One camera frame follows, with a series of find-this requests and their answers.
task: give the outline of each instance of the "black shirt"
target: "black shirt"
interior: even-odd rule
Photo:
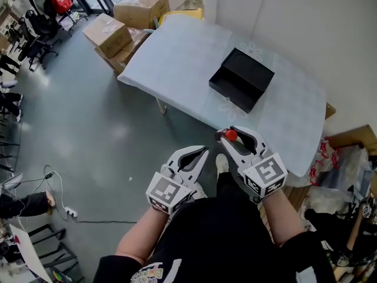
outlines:
[[[145,266],[106,256],[94,282],[296,282],[297,273],[335,282],[314,234],[302,233],[277,247],[254,203],[208,198],[177,212]]]

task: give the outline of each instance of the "white wall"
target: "white wall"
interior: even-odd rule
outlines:
[[[263,0],[253,36],[324,86],[326,131],[377,133],[377,0]]]
[[[249,37],[262,0],[204,0],[204,19]]]

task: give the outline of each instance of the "white tablecloth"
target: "white tablecloth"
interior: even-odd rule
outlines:
[[[209,87],[234,47],[275,73],[249,114]],[[298,176],[309,168],[322,134],[326,94],[316,81],[252,39],[185,15],[171,16],[150,35],[118,79],[215,129],[240,125],[258,131]]]

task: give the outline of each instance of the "fiducial marker cube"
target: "fiducial marker cube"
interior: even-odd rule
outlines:
[[[146,195],[151,205],[171,215],[189,200],[192,192],[173,179],[155,172]]]
[[[278,153],[263,159],[243,171],[244,184],[261,198],[270,195],[285,184],[288,172]]]

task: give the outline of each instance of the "floor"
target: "floor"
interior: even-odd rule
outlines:
[[[137,221],[148,208],[145,191],[154,172],[175,150],[205,144],[210,156],[199,182],[213,196],[214,160],[221,151],[214,129],[171,106],[161,114],[154,97],[117,81],[84,38],[86,24],[81,21],[72,38],[56,47],[59,56],[47,60],[46,70],[32,73],[26,61],[20,69],[13,89],[25,96],[22,123],[12,130],[16,141],[22,130],[16,173],[23,172],[24,180],[38,179],[49,164],[63,179],[65,206],[77,211],[79,220]],[[49,182],[62,211],[59,178]],[[21,185],[17,195],[31,193],[37,184]],[[39,190],[47,189],[44,183]],[[65,243],[77,254],[87,282],[100,257],[113,254],[131,228],[64,222],[55,210],[52,216],[29,218],[28,230],[47,222],[67,229]],[[26,228],[27,220],[22,223]]]

